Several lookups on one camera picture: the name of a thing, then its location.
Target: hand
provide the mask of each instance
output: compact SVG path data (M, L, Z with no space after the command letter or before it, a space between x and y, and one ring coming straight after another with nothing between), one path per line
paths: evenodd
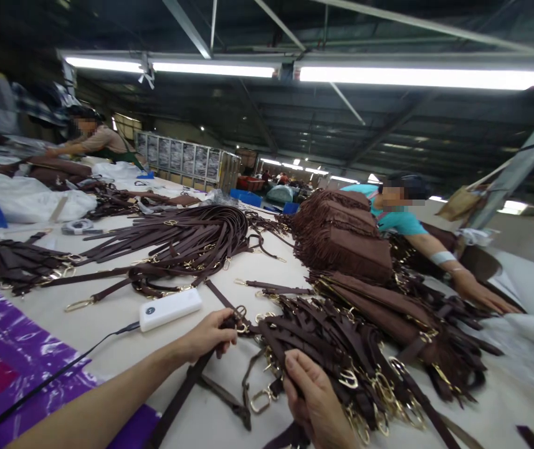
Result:
M309 356L292 349L285 353L288 376L304 393L298 397L296 387L287 377L284 389L294 420L317 449L355 449L356 437L333 391L327 374Z
M219 329L219 326L233 313L232 309L212 312L204 317L194 329L176 341L186 362L195 363L217 345L219 345L217 358L220 359L232 343L237 344L235 329Z
M57 153L57 149L56 148L45 147L45 149L47 150L47 152L44 153L44 155L46 157L57 157L57 156L59 156L59 153Z
M508 304L501 297L483 287L470 271L454 273L455 290L467 301L481 304L501 315L505 313L522 313L517 307Z

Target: purple plastic bag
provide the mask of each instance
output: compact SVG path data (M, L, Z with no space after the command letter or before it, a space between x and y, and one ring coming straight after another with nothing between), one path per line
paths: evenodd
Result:
M0 393L0 414L79 355L28 319L0 294L0 359L19 374ZM82 360L2 423L0 449L55 410L96 387L96 378L82 371L89 362L90 359ZM157 422L157 413L143 405L110 447L142 448Z

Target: beige shirt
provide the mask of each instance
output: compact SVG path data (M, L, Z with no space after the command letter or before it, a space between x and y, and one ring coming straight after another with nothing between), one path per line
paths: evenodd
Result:
M90 152L99 151L103 148L109 148L115 153L127 153L128 149L133 152L130 144L106 125L99 126L91 136L81 136L74 140L73 143L81 143L84 149Z

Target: white power bank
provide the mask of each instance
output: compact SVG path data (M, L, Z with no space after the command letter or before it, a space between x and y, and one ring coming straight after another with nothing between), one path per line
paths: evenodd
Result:
M196 312L202 304L203 301L197 289L185 290L151 301L140 307L140 330L147 332L169 321Z

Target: metal ceiling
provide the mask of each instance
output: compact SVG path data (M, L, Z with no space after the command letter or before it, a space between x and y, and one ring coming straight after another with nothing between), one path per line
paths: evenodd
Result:
M213 0L178 3L209 44ZM359 3L534 47L534 0ZM309 52L363 57L505 51L318 1L266 4ZM50 59L55 48L199 54L162 0L0 0L0 42ZM297 43L254 0L219 0L215 54L296 50ZM202 124L230 145L269 153L276 148L285 158L308 157L326 167L364 171L365 179L369 171L419 171L434 182L437 195L451 194L500 165L534 130L534 90L338 85L362 125L327 84L157 73L151 90L138 83L136 74L82 69L78 77L111 92L134 112ZM534 172L514 197L534 205ZM527 213L534 214L534 208Z

